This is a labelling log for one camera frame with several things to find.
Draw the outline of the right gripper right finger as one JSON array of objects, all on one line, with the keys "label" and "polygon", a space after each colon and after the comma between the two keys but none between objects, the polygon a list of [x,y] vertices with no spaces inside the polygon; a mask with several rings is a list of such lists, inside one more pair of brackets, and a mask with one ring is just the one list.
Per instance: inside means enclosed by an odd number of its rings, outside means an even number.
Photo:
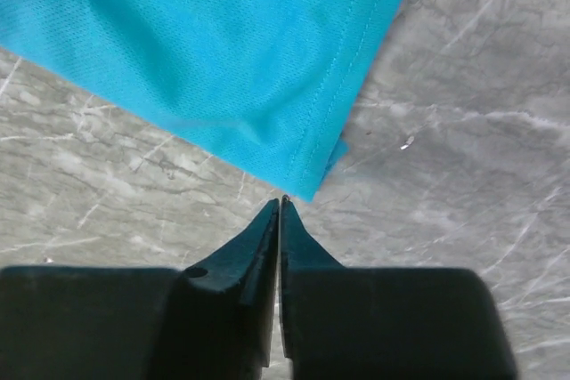
[{"label": "right gripper right finger", "polygon": [[296,379],[515,379],[486,284],[471,270],[349,268],[280,210],[281,334]]}]

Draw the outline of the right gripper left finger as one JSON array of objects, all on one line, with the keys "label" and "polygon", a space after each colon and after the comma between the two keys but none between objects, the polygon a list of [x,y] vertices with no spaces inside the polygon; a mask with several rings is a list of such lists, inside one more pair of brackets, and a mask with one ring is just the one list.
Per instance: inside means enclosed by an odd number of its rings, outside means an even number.
[{"label": "right gripper left finger", "polygon": [[1,271],[4,379],[258,379],[268,365],[279,203],[183,269]]}]

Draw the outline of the teal polo t shirt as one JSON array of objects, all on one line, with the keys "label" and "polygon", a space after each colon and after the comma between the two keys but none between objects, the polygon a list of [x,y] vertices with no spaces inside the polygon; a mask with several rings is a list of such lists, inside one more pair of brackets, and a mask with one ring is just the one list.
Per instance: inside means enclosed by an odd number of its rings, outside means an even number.
[{"label": "teal polo t shirt", "polygon": [[1,45],[311,200],[401,2],[1,0]]}]

